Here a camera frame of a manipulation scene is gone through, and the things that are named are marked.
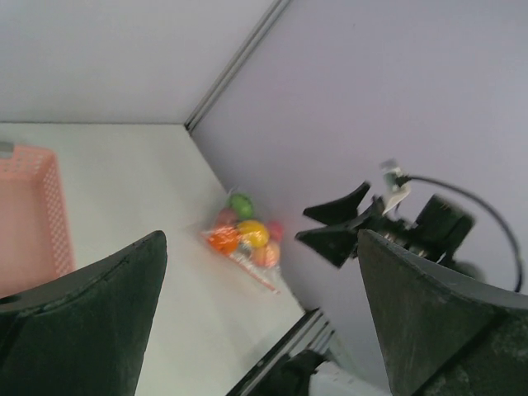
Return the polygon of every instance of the metal frame edge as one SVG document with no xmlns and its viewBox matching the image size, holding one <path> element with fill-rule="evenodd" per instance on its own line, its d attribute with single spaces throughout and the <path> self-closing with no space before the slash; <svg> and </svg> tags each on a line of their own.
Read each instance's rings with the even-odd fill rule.
<svg viewBox="0 0 528 396">
<path fill-rule="evenodd" d="M 292 0 L 275 0 L 266 13 L 262 16 L 257 25 L 253 28 L 249 36 L 240 46 L 236 54 L 231 58 L 225 66 L 222 73 L 216 78 L 213 85 L 205 96 L 202 98 L 198 106 L 187 118 L 184 126 L 190 135 L 200 121 L 205 117 L 210 108 L 216 103 L 225 88 L 231 83 L 238 71 L 249 59 L 251 54 L 262 42 L 264 37 L 269 33 L 270 29 L 279 20 L 285 9 L 290 5 Z"/>
</svg>

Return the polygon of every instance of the bag of toy fruit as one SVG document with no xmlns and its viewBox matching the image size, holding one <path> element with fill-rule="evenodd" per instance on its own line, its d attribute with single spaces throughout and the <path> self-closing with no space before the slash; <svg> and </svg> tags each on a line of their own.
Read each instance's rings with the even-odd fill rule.
<svg viewBox="0 0 528 396">
<path fill-rule="evenodd" d="M 258 213 L 251 197 L 231 191 L 224 208 L 211 229 L 202 236 L 218 253 L 237 263 L 256 281 L 279 293 L 282 224 L 266 221 Z"/>
</svg>

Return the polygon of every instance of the white table surface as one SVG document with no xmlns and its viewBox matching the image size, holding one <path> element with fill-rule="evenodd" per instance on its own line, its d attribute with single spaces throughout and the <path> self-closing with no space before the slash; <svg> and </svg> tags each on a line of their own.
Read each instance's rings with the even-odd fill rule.
<svg viewBox="0 0 528 396">
<path fill-rule="evenodd" d="M 0 124 L 59 156 L 77 267 L 155 229 L 168 264 L 136 395 L 225 395 L 302 316 L 197 233 L 225 191 L 180 125 Z"/>
</svg>

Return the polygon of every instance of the pink plastic basket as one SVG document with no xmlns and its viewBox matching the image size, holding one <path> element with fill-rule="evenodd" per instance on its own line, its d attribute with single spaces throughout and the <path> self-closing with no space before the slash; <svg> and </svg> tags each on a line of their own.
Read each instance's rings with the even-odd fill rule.
<svg viewBox="0 0 528 396">
<path fill-rule="evenodd" d="M 45 148 L 0 143 L 0 298 L 72 270 L 57 157 Z"/>
</svg>

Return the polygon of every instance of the green toy apple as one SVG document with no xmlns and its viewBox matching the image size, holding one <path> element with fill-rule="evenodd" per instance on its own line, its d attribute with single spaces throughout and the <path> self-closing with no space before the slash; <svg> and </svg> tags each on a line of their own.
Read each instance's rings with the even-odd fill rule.
<svg viewBox="0 0 528 396">
<path fill-rule="evenodd" d="M 232 194 L 228 205 L 237 213 L 239 219 L 251 219 L 255 214 L 251 198 L 241 192 Z"/>
</svg>

